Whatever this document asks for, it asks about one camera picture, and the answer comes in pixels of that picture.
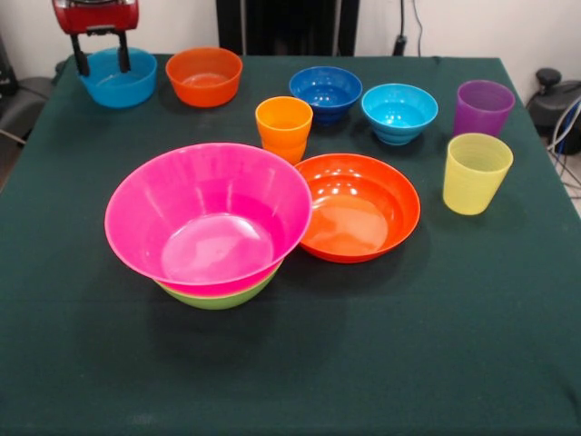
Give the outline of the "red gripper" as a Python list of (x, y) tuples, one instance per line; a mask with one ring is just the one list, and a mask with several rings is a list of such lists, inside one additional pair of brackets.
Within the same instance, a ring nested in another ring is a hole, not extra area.
[(131, 70), (126, 31), (134, 30), (139, 20), (137, 1), (58, 1), (52, 2), (56, 20), (61, 29), (70, 35), (77, 71), (81, 76), (90, 75), (88, 59), (81, 49), (78, 35), (116, 33), (120, 71)]

